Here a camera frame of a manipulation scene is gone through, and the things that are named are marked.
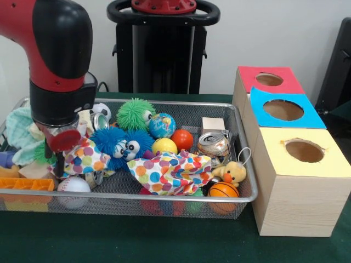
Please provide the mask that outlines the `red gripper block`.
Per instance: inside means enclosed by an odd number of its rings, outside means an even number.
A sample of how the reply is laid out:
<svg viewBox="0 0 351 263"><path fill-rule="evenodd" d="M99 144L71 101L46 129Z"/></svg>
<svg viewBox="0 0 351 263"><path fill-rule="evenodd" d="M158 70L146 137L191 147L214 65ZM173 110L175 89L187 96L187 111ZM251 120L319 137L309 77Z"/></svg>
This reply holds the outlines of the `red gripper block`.
<svg viewBox="0 0 351 263"><path fill-rule="evenodd" d="M80 139L81 135L76 129L47 130L47 144L56 153L57 161L54 174L58 179L64 175L65 157L63 156L63 152L74 148Z"/></svg>

